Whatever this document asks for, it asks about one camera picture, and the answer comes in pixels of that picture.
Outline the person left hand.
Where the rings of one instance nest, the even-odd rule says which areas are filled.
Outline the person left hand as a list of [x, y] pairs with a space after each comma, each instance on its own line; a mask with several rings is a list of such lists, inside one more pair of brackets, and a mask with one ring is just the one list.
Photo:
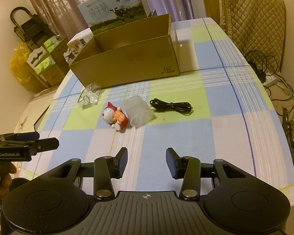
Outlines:
[[17, 169], [11, 162], [0, 162], [0, 201], [9, 193], [12, 184], [11, 174], [16, 172]]

